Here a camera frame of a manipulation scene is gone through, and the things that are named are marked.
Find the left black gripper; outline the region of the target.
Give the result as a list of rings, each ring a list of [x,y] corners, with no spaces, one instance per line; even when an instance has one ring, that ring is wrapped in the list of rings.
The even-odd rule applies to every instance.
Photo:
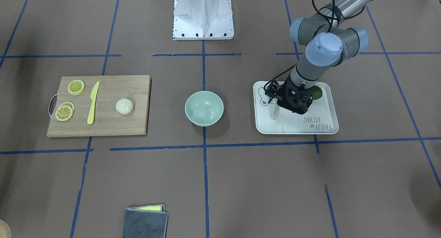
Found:
[[[306,83],[300,81],[296,85],[290,76],[277,89],[278,106],[300,115],[305,114],[312,104],[312,87],[306,88]]]

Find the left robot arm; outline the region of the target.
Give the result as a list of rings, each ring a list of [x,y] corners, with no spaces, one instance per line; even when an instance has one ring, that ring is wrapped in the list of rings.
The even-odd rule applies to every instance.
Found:
[[[276,79],[265,84],[265,94],[270,101],[293,113],[305,114],[316,100],[313,87],[326,70],[368,47],[369,36],[363,28],[342,29],[340,25],[361,14],[372,1],[331,0],[318,8],[315,0],[311,0],[315,14],[296,19],[289,30],[291,40],[306,47],[304,54],[287,70],[289,76],[283,84]]]

